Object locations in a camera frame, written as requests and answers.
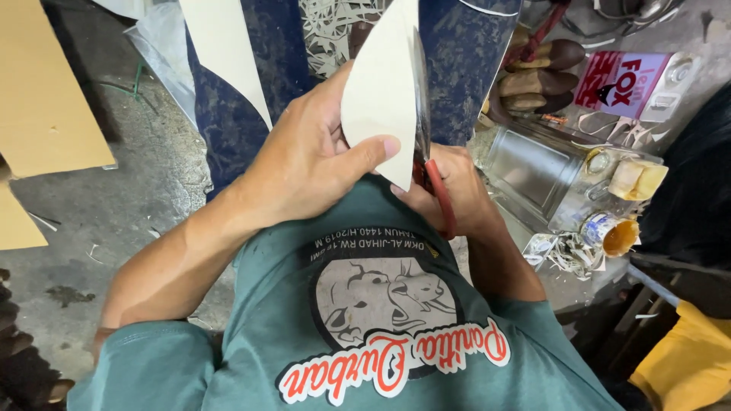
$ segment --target man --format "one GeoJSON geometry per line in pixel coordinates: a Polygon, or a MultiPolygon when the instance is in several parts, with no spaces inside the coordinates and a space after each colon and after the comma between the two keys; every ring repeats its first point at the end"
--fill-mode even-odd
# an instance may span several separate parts
{"type": "Polygon", "coordinates": [[[70,410],[621,409],[561,332],[463,148],[431,156],[474,287],[437,234],[436,199],[369,173],[399,142],[346,146],[349,71],[293,100],[241,177],[120,269],[70,410]],[[218,351],[180,319],[232,260],[218,351]]]}

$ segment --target gray floor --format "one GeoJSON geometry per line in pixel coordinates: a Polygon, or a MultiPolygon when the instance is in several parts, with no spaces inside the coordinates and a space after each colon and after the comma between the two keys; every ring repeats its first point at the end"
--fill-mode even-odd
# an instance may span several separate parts
{"type": "MultiPolygon", "coordinates": [[[[125,25],[82,0],[55,3],[61,5],[62,20],[88,80],[131,87],[137,56],[119,35],[125,25]]],[[[707,9],[731,20],[731,4],[725,0],[688,0],[673,23],[606,47],[692,50],[704,57],[676,124],[687,121],[729,77],[729,32],[708,44],[701,40],[700,13],[707,9]]],[[[163,233],[200,207],[209,184],[203,142],[155,79],[144,75],[140,81],[140,92],[152,107],[115,89],[94,90],[109,119],[103,128],[115,140],[110,147],[119,169],[13,181],[14,193],[29,211],[61,225],[57,232],[41,227],[50,246],[0,252],[0,266],[11,271],[12,300],[20,306],[18,326],[35,337],[35,346],[52,367],[73,379],[92,367],[89,342],[115,270],[154,239],[151,230],[163,233]]],[[[571,114],[575,118],[578,112],[571,114]]],[[[454,247],[464,265],[465,244],[454,247]]],[[[549,272],[542,278],[559,312],[584,307],[598,289],[570,274],[549,272]]],[[[232,281],[227,271],[207,296],[197,313],[202,327],[223,328],[232,281]]]]}

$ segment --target green t-shirt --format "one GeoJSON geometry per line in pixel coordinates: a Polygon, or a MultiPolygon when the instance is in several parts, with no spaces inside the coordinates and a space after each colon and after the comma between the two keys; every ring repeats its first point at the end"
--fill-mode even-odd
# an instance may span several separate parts
{"type": "Polygon", "coordinates": [[[486,301],[380,177],[233,265],[222,354],[196,325],[128,325],[69,410],[621,410],[548,302],[486,301]]]}

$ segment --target yellow cloth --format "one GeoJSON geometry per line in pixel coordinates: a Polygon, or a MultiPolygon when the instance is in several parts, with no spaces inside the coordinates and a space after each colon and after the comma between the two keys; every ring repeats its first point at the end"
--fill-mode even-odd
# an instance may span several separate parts
{"type": "Polygon", "coordinates": [[[692,411],[731,391],[731,320],[714,320],[681,301],[678,323],[629,381],[663,411],[692,411]]]}

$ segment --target tin can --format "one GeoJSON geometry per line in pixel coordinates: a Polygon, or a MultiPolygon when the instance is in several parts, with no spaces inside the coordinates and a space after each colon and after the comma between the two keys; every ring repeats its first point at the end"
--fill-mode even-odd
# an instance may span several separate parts
{"type": "Polygon", "coordinates": [[[699,68],[700,58],[689,53],[598,51],[589,56],[574,104],[663,122],[678,109],[699,68]]]}
{"type": "Polygon", "coordinates": [[[619,257],[635,243],[640,228],[635,220],[596,213],[584,222],[580,234],[590,247],[603,250],[607,257],[619,257]]]}

